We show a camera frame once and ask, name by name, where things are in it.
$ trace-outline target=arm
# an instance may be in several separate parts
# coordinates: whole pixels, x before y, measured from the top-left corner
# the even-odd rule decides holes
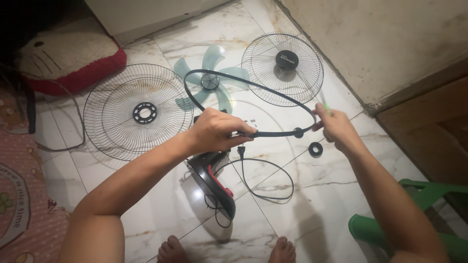
[[[124,229],[120,216],[137,203],[177,164],[196,153],[224,151],[249,137],[227,134],[256,132],[237,117],[207,108],[185,132],[139,156],[87,194],[70,217],[57,262],[124,262]]]
[[[437,232],[403,187],[369,152],[344,112],[315,108],[329,142],[351,163],[377,223],[396,249],[392,262],[449,262]]]

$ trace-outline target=fan blade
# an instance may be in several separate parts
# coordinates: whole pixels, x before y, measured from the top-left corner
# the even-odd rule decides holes
[[[202,69],[214,70],[216,62],[226,50],[218,45],[211,45],[203,56]]]
[[[241,79],[244,79],[244,80],[250,80],[249,72],[246,69],[241,68],[241,67],[227,67],[227,68],[223,68],[223,69],[219,70],[219,72],[224,73],[224,74],[228,74],[228,75],[231,75],[231,76],[234,76],[234,77],[238,77],[238,78],[241,78]],[[238,86],[243,90],[249,90],[249,85],[248,84],[237,81],[237,80],[232,80],[232,79],[226,78],[226,77],[219,77],[219,81],[223,82],[223,83],[231,84],[231,85],[234,85],[234,86]]]
[[[209,92],[206,92],[204,89],[201,89],[199,92],[194,94],[193,97],[195,98],[196,101],[198,101],[198,103],[203,104],[209,95],[210,95]],[[181,108],[184,111],[192,110],[197,107],[189,97],[186,97],[183,99],[181,98],[175,99],[175,102],[177,103],[179,108]]]
[[[226,110],[228,114],[233,112],[233,107],[231,105],[231,94],[223,86],[219,84],[218,88],[215,90],[216,98],[218,99],[218,109]]]
[[[174,64],[174,72],[179,75],[179,77],[183,78],[187,74],[187,72],[190,71],[189,66],[187,65],[187,62],[185,62],[184,58],[180,58],[175,64]],[[202,82],[202,78],[198,76],[197,74],[190,74],[187,76],[187,81],[191,82],[193,84],[200,84]]]

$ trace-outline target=wire grille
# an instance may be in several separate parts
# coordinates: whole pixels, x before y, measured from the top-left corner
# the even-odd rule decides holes
[[[295,70],[283,70],[276,64],[282,50],[294,52],[299,63]],[[301,103],[312,100],[323,83],[323,64],[305,40],[286,33],[267,33],[256,38],[245,50],[242,68],[248,70],[250,80],[283,93]],[[293,102],[258,87],[250,89],[264,101],[283,107],[297,106]]]
[[[182,79],[170,69],[152,64],[126,66],[89,94],[83,113],[86,133],[104,154],[131,161],[190,127],[193,111],[176,104],[176,99],[185,96]],[[143,102],[157,111],[145,124],[134,116],[135,107]]]

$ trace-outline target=green plastic chair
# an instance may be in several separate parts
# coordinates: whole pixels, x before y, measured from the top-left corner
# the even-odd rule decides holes
[[[413,193],[410,192],[409,194],[423,211],[426,211],[426,209],[447,193],[468,194],[468,187],[461,185],[419,182],[409,179],[402,179],[399,181],[399,184],[403,187],[412,186],[420,190]],[[390,255],[392,254],[388,240],[375,219],[355,214],[350,218],[348,227],[354,239],[383,248]],[[467,240],[442,233],[439,233],[439,236],[453,262],[468,262]]]

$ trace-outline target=foot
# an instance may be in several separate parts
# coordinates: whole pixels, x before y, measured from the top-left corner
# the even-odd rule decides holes
[[[284,236],[280,237],[276,242],[276,246],[271,252],[268,263],[295,263],[296,248],[291,241]]]
[[[185,250],[174,235],[170,235],[168,241],[161,244],[156,258],[158,263],[189,263]]]

